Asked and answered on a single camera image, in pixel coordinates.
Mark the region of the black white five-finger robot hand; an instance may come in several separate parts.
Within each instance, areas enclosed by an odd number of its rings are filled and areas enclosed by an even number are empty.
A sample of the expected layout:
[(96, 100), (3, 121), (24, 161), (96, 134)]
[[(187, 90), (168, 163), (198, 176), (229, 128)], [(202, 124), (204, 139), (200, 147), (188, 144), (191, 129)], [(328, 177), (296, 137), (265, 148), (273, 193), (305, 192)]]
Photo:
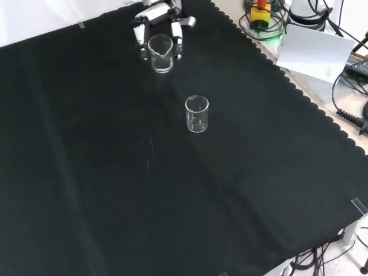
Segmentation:
[(196, 24), (196, 18), (186, 17), (182, 10), (182, 1), (143, 1), (144, 10), (133, 19), (134, 34), (136, 43), (140, 50), (140, 57), (143, 60), (148, 59), (148, 40), (150, 27), (164, 20), (171, 22), (171, 32), (174, 41), (174, 56), (176, 59), (182, 57), (183, 52), (183, 33), (182, 27), (193, 27)]

